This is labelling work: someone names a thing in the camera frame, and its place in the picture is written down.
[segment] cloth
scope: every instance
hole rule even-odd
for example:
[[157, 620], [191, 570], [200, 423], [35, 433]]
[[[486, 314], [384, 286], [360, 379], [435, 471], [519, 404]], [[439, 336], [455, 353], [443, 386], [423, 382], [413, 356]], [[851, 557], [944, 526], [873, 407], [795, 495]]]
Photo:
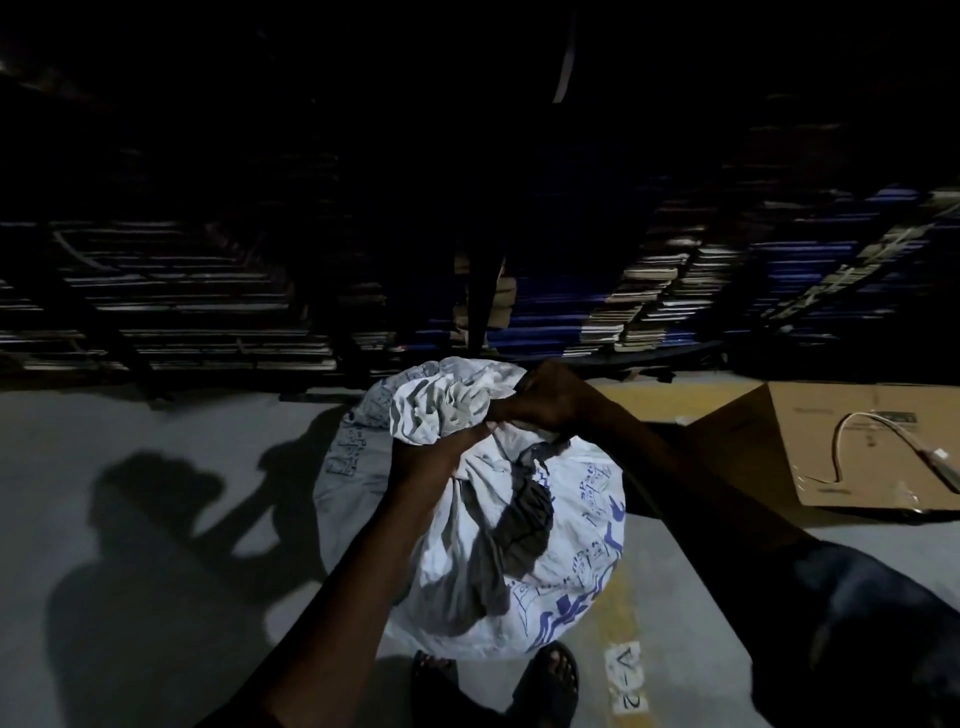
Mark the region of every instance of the cloth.
[[960, 614], [933, 592], [827, 542], [778, 556], [767, 588], [790, 605], [753, 667], [771, 725], [960, 725]]
[[[524, 370], [451, 357], [374, 385], [344, 417], [314, 491], [327, 570], [376, 508], [391, 433], [413, 444], [483, 421]], [[448, 659], [511, 658], [580, 619], [623, 551], [622, 473], [578, 437], [498, 425], [464, 453], [387, 632]]]

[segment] forearm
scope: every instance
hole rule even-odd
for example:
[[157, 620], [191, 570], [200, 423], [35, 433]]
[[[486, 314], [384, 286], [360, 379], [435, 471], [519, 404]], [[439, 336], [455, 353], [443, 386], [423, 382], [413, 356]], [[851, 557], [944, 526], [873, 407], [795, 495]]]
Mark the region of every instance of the forearm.
[[432, 506], [388, 494], [297, 623], [237, 694], [284, 728], [350, 725]]
[[747, 648], [762, 645], [769, 637], [765, 610], [780, 599], [772, 557], [812, 537], [612, 401], [597, 402], [581, 434], [633, 476]]

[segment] brown cardboard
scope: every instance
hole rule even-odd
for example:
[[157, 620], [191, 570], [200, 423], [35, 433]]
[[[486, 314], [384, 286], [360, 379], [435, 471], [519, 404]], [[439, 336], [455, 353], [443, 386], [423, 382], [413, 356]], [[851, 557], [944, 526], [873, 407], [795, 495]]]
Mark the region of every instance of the brown cardboard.
[[960, 470], [960, 388], [771, 382], [686, 429], [709, 468], [803, 526], [857, 519], [823, 508], [960, 510], [952, 493], [887, 425], [855, 417], [843, 428], [843, 481], [832, 481], [833, 440], [852, 412], [900, 421], [926, 449]]

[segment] person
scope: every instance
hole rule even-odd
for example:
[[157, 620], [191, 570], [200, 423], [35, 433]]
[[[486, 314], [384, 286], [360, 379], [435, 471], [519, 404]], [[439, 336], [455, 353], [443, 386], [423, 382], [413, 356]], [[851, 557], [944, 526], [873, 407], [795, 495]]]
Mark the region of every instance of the person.
[[[203, 728], [350, 725], [434, 505], [461, 455], [506, 421], [579, 435], [630, 476], [750, 654], [754, 705], [771, 725], [960, 725], [960, 614], [927, 589], [769, 511], [558, 362], [527, 373], [516, 394], [491, 403], [487, 420], [430, 446], [394, 441], [380, 507], [286, 637]], [[474, 709], [456, 697], [455, 674], [448, 661], [417, 656], [415, 719], [429, 719], [429, 710], [418, 715], [424, 689], [446, 701], [433, 716], [459, 720]], [[531, 661], [506, 716], [476, 708], [485, 724], [565, 728], [576, 690], [572, 655], [554, 643]]]

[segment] wire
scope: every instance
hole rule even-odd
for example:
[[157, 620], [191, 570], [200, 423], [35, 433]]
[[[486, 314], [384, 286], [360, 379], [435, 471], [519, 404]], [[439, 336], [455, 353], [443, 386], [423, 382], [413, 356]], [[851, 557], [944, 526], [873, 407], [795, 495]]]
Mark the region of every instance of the wire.
[[833, 469], [836, 473], [836, 479], [821, 480], [819, 477], [814, 477], [813, 475], [804, 475], [804, 477], [809, 478], [810, 480], [816, 480], [818, 483], [824, 483], [825, 485], [839, 485], [843, 482], [843, 468], [840, 465], [840, 438], [843, 436], [844, 427], [846, 427], [847, 423], [854, 417], [869, 417], [871, 420], [876, 420], [879, 423], [883, 423], [896, 432], [897, 435], [900, 436], [900, 439], [909, 445], [910, 448], [917, 453], [917, 455], [920, 455], [921, 452], [926, 452], [927, 450], [924, 444], [917, 437], [915, 437], [906, 428], [895, 423], [893, 420], [888, 420], [887, 418], [878, 415], [876, 412], [851, 412], [837, 424], [836, 429], [833, 431], [833, 446], [831, 448], [831, 455], [833, 458]]

